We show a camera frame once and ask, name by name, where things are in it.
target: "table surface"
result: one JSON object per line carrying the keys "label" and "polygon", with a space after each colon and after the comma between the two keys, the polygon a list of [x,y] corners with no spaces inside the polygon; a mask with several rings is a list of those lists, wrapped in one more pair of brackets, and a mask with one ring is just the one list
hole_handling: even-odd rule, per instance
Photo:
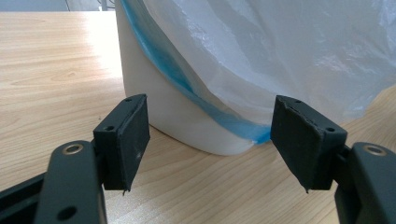
{"label": "table surface", "polygon": [[[347,144],[396,149],[396,88]],[[46,171],[50,153],[92,130],[124,98],[114,12],[0,13],[0,190]],[[106,191],[110,223],[337,223],[330,191],[306,194],[271,143],[211,155],[150,128],[132,191]]]}

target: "wooden table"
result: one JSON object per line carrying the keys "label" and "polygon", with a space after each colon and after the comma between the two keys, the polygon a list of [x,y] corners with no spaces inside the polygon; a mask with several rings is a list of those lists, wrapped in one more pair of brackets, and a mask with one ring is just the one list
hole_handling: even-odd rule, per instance
{"label": "wooden table", "polygon": [[[347,143],[396,149],[396,88],[344,127]],[[50,153],[124,98],[114,12],[0,13],[0,190],[47,169]],[[110,223],[337,223],[331,191],[306,194],[271,143],[232,157],[150,128],[130,193],[106,192]]]}

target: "blue edge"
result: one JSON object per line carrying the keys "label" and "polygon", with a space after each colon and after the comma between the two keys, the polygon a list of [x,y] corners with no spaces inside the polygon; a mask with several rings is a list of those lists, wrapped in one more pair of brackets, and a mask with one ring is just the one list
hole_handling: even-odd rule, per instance
{"label": "blue edge", "polygon": [[[134,6],[131,7],[128,1],[133,2]],[[150,38],[149,32],[152,31],[152,26],[156,26],[156,23],[152,18],[148,18],[150,17],[148,13],[142,13],[142,11],[147,12],[143,1],[121,0],[120,2],[128,18],[128,22],[133,27],[132,30],[134,31],[140,48],[179,91],[186,95],[196,105],[200,106],[213,120],[229,132],[241,138],[251,140],[254,144],[261,144],[270,139],[271,126],[257,124],[237,117],[236,115],[224,113],[196,95],[174,57],[159,46],[159,44],[170,44],[170,41],[165,40],[162,41],[162,43],[158,43],[158,41],[152,40],[155,39],[155,37]]]}

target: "plastic bag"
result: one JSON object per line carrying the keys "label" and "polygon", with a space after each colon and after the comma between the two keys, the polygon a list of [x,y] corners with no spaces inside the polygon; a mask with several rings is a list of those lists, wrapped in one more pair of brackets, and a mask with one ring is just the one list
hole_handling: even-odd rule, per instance
{"label": "plastic bag", "polygon": [[269,138],[277,94],[344,121],[396,82],[394,1],[121,2],[163,74],[256,143]]}

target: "blue plastic liner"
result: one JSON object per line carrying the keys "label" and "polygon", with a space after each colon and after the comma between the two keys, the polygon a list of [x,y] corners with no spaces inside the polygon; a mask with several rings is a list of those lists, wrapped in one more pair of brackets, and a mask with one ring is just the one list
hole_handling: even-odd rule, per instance
{"label": "blue plastic liner", "polygon": [[271,127],[226,113],[201,98],[186,73],[192,72],[188,63],[152,19],[142,0],[120,0],[137,42],[146,56],[162,74],[184,95],[200,106],[213,120],[241,138],[261,144],[270,139]]}

